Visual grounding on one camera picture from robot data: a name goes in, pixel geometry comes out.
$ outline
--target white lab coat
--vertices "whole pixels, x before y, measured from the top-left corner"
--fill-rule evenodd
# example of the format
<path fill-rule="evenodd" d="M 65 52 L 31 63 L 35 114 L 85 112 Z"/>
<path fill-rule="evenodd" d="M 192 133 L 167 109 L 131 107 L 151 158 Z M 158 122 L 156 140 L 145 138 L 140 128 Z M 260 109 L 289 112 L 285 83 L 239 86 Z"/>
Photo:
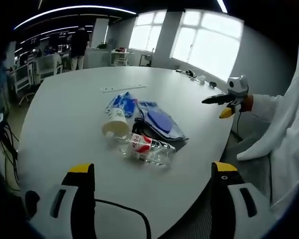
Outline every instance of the white lab coat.
<path fill-rule="evenodd" d="M 280 217 L 299 186 L 299 51 L 296 71 L 285 95 L 254 95 L 252 114 L 271 125 L 263 137 L 238 154 L 237 159 L 249 160 L 271 153 L 272 211 Z"/>

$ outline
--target bottle label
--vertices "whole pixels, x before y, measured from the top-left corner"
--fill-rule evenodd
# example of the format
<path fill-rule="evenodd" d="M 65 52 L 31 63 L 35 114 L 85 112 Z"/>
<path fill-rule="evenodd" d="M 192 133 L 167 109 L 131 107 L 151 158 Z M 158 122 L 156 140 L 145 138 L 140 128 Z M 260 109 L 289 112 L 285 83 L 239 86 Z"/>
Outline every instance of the bottle label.
<path fill-rule="evenodd" d="M 137 159 L 145 160 L 150 152 L 150 145 L 153 139 L 133 133 L 130 141 L 131 154 Z"/>

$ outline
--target oval table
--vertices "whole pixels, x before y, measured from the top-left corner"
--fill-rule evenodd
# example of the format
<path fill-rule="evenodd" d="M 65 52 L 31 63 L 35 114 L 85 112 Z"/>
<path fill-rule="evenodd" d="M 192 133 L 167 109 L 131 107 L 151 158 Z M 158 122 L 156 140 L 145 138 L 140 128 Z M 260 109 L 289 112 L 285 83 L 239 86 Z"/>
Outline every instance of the oval table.
<path fill-rule="evenodd" d="M 124 159 L 108 147 L 102 135 L 105 107 L 123 89 L 139 100 L 155 101 L 184 134 L 187 144 L 172 165 L 156 166 Z M 225 106 L 201 101 L 220 94 L 174 70 L 147 67 L 102 67 L 46 78 L 29 107 L 19 142 L 18 175 L 21 192 L 33 190 L 40 197 L 61 184 L 67 171 L 80 163 L 95 165 L 95 198 L 136 209 L 148 219 L 152 238 L 170 229 L 191 207 L 207 185 L 211 162 L 219 161 L 233 117 L 219 119 Z M 129 219 L 113 229 L 98 215 L 98 238 L 123 238 Z M 137 230 L 137 225 L 128 230 Z"/>

